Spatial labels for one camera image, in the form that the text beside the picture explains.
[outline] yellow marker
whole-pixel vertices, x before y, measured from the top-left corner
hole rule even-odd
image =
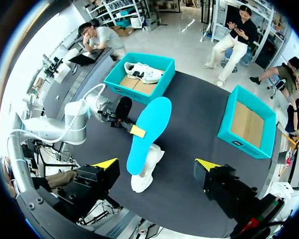
[[[134,134],[140,138],[144,138],[146,131],[134,125],[131,129],[131,134]]]
[[[209,172],[211,168],[214,168],[214,167],[221,167],[222,165],[218,165],[218,164],[215,164],[215,163],[211,163],[211,162],[208,162],[208,161],[205,161],[205,160],[202,160],[202,159],[195,159],[196,161],[198,161],[201,165],[203,165],[204,168],[206,168],[206,170]]]
[[[106,170],[108,167],[110,167],[110,165],[112,163],[114,163],[116,160],[118,160],[118,158],[113,158],[107,161],[104,161],[102,163],[97,163],[97,164],[93,164],[93,167],[99,166],[100,168],[104,168],[104,170]]]

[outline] white floor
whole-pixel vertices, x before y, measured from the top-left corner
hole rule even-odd
[[[203,42],[200,41],[202,37],[200,9],[182,7],[182,13],[165,13],[161,15],[161,19],[163,23],[168,25],[159,26],[152,32],[137,30],[129,37],[124,38],[127,50],[130,52],[143,52],[174,58],[177,71],[214,84],[222,71],[222,67],[219,66],[215,70],[203,67],[203,64],[208,61],[215,42],[211,42],[210,38],[206,38]],[[186,28],[193,20],[195,20],[193,24]],[[274,100],[270,99],[270,92],[267,90],[269,83],[263,82],[258,86],[249,80],[250,76],[258,76],[262,73],[263,69],[255,63],[252,63],[248,67],[238,64],[238,72],[231,74],[223,89],[231,92],[236,85],[241,85],[272,107]],[[47,174],[54,173],[57,173],[56,168],[47,170]],[[89,218],[98,215],[102,211],[102,207],[99,207],[91,213]],[[199,237],[163,229],[156,238],[195,239]]]

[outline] teal cardboard box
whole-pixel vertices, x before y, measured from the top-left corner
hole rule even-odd
[[[237,86],[228,97],[217,136],[254,158],[271,158],[276,114],[254,94]]]
[[[154,89],[149,95],[120,85],[121,81],[126,76],[126,72],[124,69],[125,62],[130,62],[130,63],[141,62],[142,64],[146,64],[149,65],[150,67],[164,71],[160,81],[156,84],[156,86],[152,86],[154,87]],[[135,101],[147,105],[152,100],[156,99],[157,97],[161,97],[164,94],[166,88],[168,87],[174,75],[175,75],[174,59],[164,57],[164,56],[129,52],[121,61],[119,61],[119,63],[109,73],[109,75],[104,80],[104,83],[109,88],[111,88],[111,90],[114,91],[115,93],[130,97]]]

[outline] black shoe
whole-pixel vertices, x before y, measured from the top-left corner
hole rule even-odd
[[[258,77],[249,77],[249,79],[252,81],[252,82],[255,82],[256,84],[260,85],[260,80]]]

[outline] blue insole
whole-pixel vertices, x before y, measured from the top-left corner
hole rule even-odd
[[[166,97],[158,97],[146,106],[136,125],[145,130],[144,138],[133,135],[132,146],[127,161],[127,170],[138,175],[144,168],[151,144],[164,132],[171,115],[171,102]]]

